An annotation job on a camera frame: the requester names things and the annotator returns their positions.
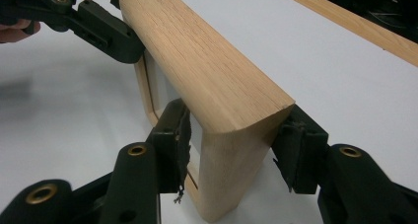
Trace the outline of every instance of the human hand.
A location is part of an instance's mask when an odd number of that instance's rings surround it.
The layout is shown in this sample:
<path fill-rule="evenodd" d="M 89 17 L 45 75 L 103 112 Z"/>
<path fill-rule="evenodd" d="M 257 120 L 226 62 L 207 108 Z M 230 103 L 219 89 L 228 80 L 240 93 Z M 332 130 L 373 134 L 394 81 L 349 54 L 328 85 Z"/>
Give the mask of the human hand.
<path fill-rule="evenodd" d="M 16 42 L 30 35 L 26 34 L 22 30 L 27 28 L 31 24 L 30 20 L 19 20 L 16 25 L 5 26 L 0 25 L 0 42 Z M 39 32 L 40 23 L 34 22 L 34 34 Z"/>

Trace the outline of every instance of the wooden board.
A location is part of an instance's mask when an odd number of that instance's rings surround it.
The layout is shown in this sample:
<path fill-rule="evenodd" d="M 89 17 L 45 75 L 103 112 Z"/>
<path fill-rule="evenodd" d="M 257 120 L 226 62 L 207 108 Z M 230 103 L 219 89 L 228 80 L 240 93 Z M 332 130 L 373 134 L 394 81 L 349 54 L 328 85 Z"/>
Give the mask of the wooden board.
<path fill-rule="evenodd" d="M 202 126 L 199 186 L 187 189 L 216 221 L 240 202 L 294 101 L 180 0 L 120 3 Z"/>
<path fill-rule="evenodd" d="M 418 67 L 418 44 L 327 0 L 295 0 L 330 21 Z"/>

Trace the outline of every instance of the finger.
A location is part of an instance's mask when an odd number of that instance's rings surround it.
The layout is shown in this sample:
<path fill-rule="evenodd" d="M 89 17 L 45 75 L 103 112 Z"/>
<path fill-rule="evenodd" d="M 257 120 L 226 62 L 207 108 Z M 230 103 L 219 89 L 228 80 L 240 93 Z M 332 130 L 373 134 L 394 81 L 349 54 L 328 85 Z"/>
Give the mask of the finger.
<path fill-rule="evenodd" d="M 6 26 L 6 25 L 0 25 L 0 31 L 6 30 L 6 29 L 25 29 L 28 27 L 28 25 L 31 23 L 30 20 L 19 20 L 16 25 L 12 26 Z"/>
<path fill-rule="evenodd" d="M 40 30 L 40 23 L 35 23 L 35 33 L 39 32 Z M 30 37 L 31 35 L 25 34 L 22 30 L 18 29 L 7 29 L 0 31 L 0 42 L 16 42 L 26 37 Z"/>

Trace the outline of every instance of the white table surface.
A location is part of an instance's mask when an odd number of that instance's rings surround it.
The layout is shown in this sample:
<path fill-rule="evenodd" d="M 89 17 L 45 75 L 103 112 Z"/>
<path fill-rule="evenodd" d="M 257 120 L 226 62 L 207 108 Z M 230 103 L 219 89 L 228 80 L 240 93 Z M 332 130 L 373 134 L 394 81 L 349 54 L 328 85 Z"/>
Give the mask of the white table surface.
<path fill-rule="evenodd" d="M 119 14 L 109 0 L 96 0 Z M 329 134 L 368 151 L 418 190 L 418 69 L 292 0 L 183 0 L 288 92 Z M 151 129 L 134 69 L 71 32 L 0 46 L 0 210 L 24 187 L 80 187 Z M 204 223 L 162 195 L 163 223 Z M 288 193 L 268 154 L 240 206 L 219 223 L 321 223 L 315 195 Z"/>

